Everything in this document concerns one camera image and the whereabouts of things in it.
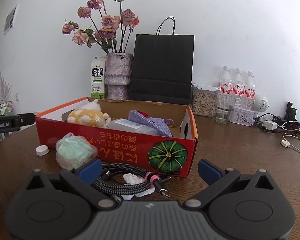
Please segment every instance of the pumpkin illustration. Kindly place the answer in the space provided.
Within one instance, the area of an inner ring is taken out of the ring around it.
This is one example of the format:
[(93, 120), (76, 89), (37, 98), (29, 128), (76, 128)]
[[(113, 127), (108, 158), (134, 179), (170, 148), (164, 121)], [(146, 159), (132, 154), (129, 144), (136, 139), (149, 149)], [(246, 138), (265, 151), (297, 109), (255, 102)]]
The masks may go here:
[(148, 152), (149, 164), (162, 173), (181, 169), (187, 157), (186, 147), (172, 140), (158, 142)]

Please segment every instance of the gray gripper plate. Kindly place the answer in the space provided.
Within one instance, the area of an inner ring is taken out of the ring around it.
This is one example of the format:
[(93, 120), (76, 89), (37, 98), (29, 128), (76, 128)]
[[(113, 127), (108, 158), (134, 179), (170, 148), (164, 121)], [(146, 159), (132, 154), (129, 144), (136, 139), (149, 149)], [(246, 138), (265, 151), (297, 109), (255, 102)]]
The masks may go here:
[(187, 211), (177, 201), (124, 201), (112, 211), (97, 213), (73, 240), (226, 240), (204, 215)]

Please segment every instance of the mint green item in plastic bag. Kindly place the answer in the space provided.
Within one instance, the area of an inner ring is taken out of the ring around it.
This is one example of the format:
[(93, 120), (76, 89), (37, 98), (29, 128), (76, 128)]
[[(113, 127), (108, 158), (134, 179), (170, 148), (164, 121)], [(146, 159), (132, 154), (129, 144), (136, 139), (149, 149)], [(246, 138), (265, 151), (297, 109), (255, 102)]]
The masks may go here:
[(56, 143), (57, 162), (66, 170), (77, 169), (96, 157), (98, 149), (83, 136), (66, 134)]

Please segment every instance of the purple fabric pouch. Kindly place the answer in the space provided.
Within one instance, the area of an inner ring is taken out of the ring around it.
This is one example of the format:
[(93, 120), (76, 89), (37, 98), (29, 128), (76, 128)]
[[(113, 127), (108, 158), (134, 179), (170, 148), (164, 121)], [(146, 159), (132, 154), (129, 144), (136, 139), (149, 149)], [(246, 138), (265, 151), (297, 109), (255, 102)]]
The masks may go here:
[(169, 130), (168, 125), (165, 123), (164, 119), (162, 118), (153, 118), (153, 117), (146, 118), (138, 111), (131, 110), (129, 113), (128, 120), (150, 126), (157, 130), (158, 135), (173, 137)]

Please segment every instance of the wooden table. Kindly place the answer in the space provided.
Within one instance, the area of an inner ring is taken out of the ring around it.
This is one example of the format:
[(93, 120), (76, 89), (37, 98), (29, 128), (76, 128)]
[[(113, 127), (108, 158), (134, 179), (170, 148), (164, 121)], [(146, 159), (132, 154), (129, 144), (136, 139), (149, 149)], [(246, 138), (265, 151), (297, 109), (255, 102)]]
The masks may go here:
[[(206, 158), (220, 168), (234, 167), (245, 174), (257, 169), (268, 170), (291, 202), (296, 223), (289, 239), (300, 240), (300, 153), (280, 145), (280, 134), (267, 133), (256, 127), (237, 124), (221, 125), (211, 118), (197, 117), (199, 143), (194, 164), (188, 178), (172, 178), (166, 188), (171, 199), (186, 200), (207, 185), (198, 175), (197, 163)], [(293, 141), (300, 148), (300, 142)], [(45, 173), (60, 171), (55, 151), (38, 157), (39, 146), (36, 127), (29, 127), (0, 143), (0, 240), (10, 239), (4, 227), (5, 209), (23, 180), (31, 170), (41, 168)], [(163, 199), (159, 194), (143, 200)]]

